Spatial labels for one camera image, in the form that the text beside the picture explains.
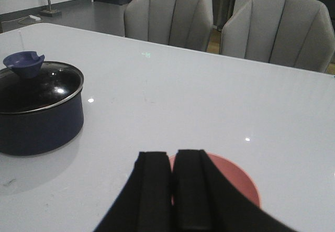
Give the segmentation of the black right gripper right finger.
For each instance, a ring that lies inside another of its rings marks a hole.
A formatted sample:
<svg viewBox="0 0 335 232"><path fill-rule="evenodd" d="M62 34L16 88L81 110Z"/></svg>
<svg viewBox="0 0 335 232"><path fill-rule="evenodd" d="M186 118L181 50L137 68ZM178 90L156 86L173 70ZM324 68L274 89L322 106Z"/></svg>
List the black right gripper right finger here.
<svg viewBox="0 0 335 232"><path fill-rule="evenodd" d="M204 150L179 150L173 177L178 231L292 231L237 190Z"/></svg>

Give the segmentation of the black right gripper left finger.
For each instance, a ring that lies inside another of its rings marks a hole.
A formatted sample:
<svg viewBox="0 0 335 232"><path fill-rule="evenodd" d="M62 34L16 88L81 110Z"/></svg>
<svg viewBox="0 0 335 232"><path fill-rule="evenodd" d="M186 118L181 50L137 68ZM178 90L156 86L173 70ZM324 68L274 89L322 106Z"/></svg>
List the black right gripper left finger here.
<svg viewBox="0 0 335 232"><path fill-rule="evenodd" d="M170 231L171 167L165 152L140 152L133 171L95 231Z"/></svg>

